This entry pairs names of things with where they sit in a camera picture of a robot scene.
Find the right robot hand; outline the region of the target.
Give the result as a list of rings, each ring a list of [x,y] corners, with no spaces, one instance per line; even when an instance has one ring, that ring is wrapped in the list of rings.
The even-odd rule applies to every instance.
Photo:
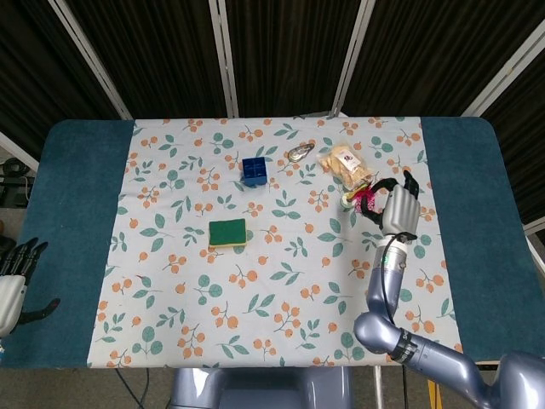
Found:
[[[398,235],[399,241],[416,239],[416,229],[420,216],[421,205],[418,201],[420,187],[412,174],[405,170],[404,184],[395,178],[382,179],[373,185],[370,193],[366,193],[359,205],[361,214],[374,222],[383,236]],[[380,189],[388,191],[387,201],[382,213],[369,208],[369,196],[374,196]]]

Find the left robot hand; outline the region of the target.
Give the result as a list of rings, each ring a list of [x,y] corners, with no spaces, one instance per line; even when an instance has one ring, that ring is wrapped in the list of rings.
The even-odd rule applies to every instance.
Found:
[[[60,299],[53,298],[42,309],[23,311],[28,286],[48,244],[39,244],[35,237],[10,248],[1,256],[1,338],[11,334],[18,326],[47,318],[59,307]]]

